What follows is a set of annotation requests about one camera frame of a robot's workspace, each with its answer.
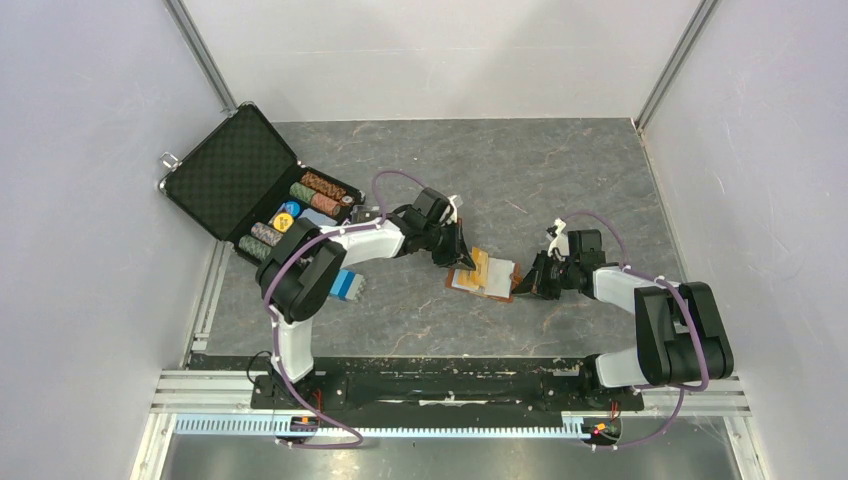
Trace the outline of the orange credit card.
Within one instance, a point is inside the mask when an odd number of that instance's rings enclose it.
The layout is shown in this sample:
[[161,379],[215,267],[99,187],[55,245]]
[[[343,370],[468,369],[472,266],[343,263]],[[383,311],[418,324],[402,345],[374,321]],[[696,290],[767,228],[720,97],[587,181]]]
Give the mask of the orange credit card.
[[475,281],[475,271],[455,269],[451,286],[456,289],[476,292],[479,290],[479,284]]
[[485,291],[488,286],[489,254],[479,247],[473,247],[471,254],[476,264],[476,274],[474,277],[475,281],[479,284],[478,291]]

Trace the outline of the brown leather card holder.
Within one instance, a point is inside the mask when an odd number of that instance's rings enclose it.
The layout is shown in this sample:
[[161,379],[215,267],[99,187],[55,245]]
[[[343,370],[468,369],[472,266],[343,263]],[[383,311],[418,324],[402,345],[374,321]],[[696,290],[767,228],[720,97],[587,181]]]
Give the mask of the brown leather card holder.
[[511,260],[492,257],[478,247],[472,248],[471,259],[476,269],[451,269],[445,286],[481,298],[511,303],[514,298],[512,290],[522,280],[520,265]]

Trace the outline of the clear box with dark cards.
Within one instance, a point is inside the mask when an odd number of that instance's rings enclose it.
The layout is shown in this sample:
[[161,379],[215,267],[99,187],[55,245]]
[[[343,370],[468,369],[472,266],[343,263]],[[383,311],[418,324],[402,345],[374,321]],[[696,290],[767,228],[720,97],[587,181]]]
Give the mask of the clear box with dark cards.
[[382,213],[378,206],[356,205],[351,210],[350,222],[361,224],[379,219]]

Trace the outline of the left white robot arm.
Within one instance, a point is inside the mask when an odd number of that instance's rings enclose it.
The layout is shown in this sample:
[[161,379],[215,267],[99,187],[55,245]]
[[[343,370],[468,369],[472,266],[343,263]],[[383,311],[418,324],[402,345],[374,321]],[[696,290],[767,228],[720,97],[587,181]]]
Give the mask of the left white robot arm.
[[377,219],[343,226],[295,221],[256,272],[272,329],[275,392],[290,407],[314,394],[312,318],[330,296],[342,269],[370,260],[426,251],[440,268],[473,271],[455,200],[424,188],[411,204]]

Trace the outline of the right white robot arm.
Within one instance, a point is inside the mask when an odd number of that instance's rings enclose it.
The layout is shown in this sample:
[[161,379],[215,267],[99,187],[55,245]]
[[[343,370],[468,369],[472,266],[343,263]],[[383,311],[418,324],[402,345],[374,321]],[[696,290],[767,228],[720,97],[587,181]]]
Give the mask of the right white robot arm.
[[552,232],[550,240],[513,294],[557,300],[575,291],[634,320],[634,346],[586,359],[577,382],[585,405],[602,408],[625,387],[703,390],[733,373],[733,352],[708,284],[669,282],[614,264],[595,229]]

